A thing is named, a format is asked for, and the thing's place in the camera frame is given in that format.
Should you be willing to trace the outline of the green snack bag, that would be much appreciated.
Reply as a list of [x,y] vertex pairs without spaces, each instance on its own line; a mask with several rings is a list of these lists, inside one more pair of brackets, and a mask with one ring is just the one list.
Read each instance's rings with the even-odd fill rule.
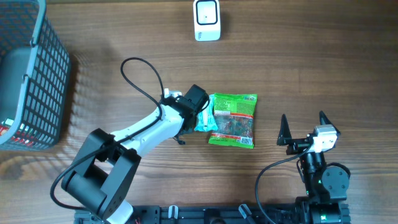
[[254,148],[256,94],[215,93],[213,116],[218,127],[209,143],[219,146]]

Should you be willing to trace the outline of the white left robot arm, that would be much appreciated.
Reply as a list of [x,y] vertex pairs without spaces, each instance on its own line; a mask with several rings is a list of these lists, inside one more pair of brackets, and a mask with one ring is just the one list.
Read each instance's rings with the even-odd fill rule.
[[193,85],[185,95],[169,95],[154,112],[132,126],[107,133],[92,131],[72,164],[55,183],[105,223],[127,223],[134,207],[126,201],[141,159],[169,138],[192,130],[209,96]]

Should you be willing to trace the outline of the teal tissue pack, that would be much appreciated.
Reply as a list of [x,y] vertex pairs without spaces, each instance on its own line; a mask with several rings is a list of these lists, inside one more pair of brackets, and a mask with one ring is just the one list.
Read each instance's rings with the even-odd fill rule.
[[209,131],[217,131],[218,127],[215,121],[215,117],[213,114],[214,110],[214,95],[209,96],[209,104],[208,106],[198,114],[197,123],[195,126],[195,131],[199,132],[209,132]]

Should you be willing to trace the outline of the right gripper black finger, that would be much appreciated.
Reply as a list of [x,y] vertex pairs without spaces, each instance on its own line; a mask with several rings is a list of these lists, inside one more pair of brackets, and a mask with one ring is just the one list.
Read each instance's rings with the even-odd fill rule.
[[336,131],[336,135],[340,136],[341,132],[338,130],[338,128],[327,118],[326,114],[323,111],[319,112],[319,118],[320,118],[320,124],[321,125],[332,125]]
[[291,142],[292,142],[292,135],[290,133],[289,124],[286,115],[283,114],[281,117],[281,124],[280,124],[279,135],[277,138],[277,145],[286,146],[291,144]]

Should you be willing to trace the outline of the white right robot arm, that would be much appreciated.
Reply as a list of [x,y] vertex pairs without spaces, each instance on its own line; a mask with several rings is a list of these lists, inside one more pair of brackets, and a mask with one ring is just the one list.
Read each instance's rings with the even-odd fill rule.
[[349,222],[347,199],[351,172],[343,164],[327,163],[325,153],[334,149],[341,132],[319,112],[320,124],[305,138],[294,139],[286,115],[282,115],[278,146],[286,146],[286,154],[297,159],[297,169],[305,185],[306,196],[295,200],[297,223]]

